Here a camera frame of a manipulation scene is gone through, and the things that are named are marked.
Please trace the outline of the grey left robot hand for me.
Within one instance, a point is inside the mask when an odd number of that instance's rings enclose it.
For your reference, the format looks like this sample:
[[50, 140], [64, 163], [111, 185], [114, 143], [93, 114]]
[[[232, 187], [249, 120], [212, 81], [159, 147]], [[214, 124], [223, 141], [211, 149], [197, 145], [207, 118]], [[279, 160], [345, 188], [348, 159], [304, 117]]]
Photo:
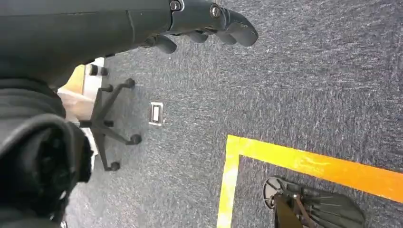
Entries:
[[138, 47], [173, 53], [171, 35], [245, 47], [259, 37], [243, 15], [209, 0], [3, 0], [0, 77], [59, 88], [98, 57]]

